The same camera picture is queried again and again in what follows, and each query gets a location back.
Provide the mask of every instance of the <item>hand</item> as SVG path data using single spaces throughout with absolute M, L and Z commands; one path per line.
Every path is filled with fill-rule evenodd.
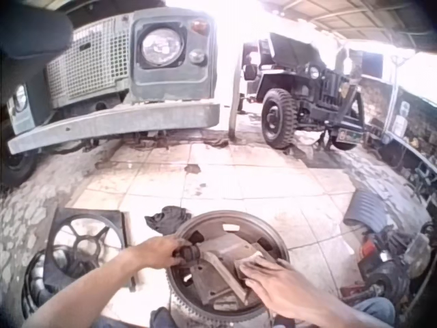
M 240 269 L 248 277 L 246 285 L 255 291 L 264 305 L 286 318 L 318 324 L 326 302 L 333 298 L 318 290 L 284 260 L 278 260 L 276 264 L 257 257 L 255 263 L 245 263 Z
M 189 241 L 169 235 L 147 239 L 128 250 L 133 254 L 135 261 L 138 261 L 138 269 L 164 269 L 182 264 L 184 259 L 173 257 L 173 253 L 182 246 L 189 245 L 191 245 Z

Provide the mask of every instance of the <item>tire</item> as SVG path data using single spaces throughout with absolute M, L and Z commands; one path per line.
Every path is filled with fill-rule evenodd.
M 340 150 L 351 150 L 354 149 L 357 145 L 354 143 L 346 143 L 346 142 L 336 142 L 335 141 L 336 137 L 331 137 L 331 141 L 334 145 L 334 147 L 336 147 L 336 149 L 340 149 Z
M 272 128 L 268 116 L 277 107 L 277 126 Z M 264 97 L 262 107 L 262 135 L 266 143 L 275 149 L 284 149 L 293 141 L 297 125 L 297 102 L 284 89 L 271 89 Z
M 18 187 L 35 171 L 37 154 L 35 152 L 26 152 L 25 154 L 11 155 L 8 141 L 15 137 L 15 133 L 10 121 L 3 121 L 0 129 L 1 184 L 7 187 Z

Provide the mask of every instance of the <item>headlight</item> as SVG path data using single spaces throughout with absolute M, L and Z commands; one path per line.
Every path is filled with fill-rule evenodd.
M 182 40 L 172 29 L 155 29 L 147 34 L 141 50 L 145 60 L 154 66 L 173 63 L 182 52 Z
M 27 104 L 27 96 L 26 96 L 26 89 L 24 87 L 24 85 L 20 85 L 15 93 L 15 97 L 14 97 L 14 102 L 15 102 L 15 107 L 16 107 L 16 111 L 20 112 L 22 111 Z
M 313 79 L 313 80 L 315 80 L 315 79 L 318 79 L 319 78 L 319 76 L 320 76 L 320 72 L 319 72 L 319 70 L 318 70 L 318 68 L 317 67 L 310 67 L 309 68 L 309 76 Z

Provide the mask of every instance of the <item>mesh grille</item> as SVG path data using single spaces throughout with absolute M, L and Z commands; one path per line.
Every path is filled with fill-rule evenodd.
M 62 103 L 92 96 L 128 77 L 130 25 L 117 24 L 117 20 L 126 22 L 126 16 L 100 20 L 74 32 L 71 47 L 47 66 L 53 100 Z

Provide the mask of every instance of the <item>front bumper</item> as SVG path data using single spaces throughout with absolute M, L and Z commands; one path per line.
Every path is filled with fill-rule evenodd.
M 67 141 L 139 131 L 208 128 L 219 123 L 220 105 L 213 100 L 119 105 L 88 115 L 39 126 L 8 142 L 17 154 Z

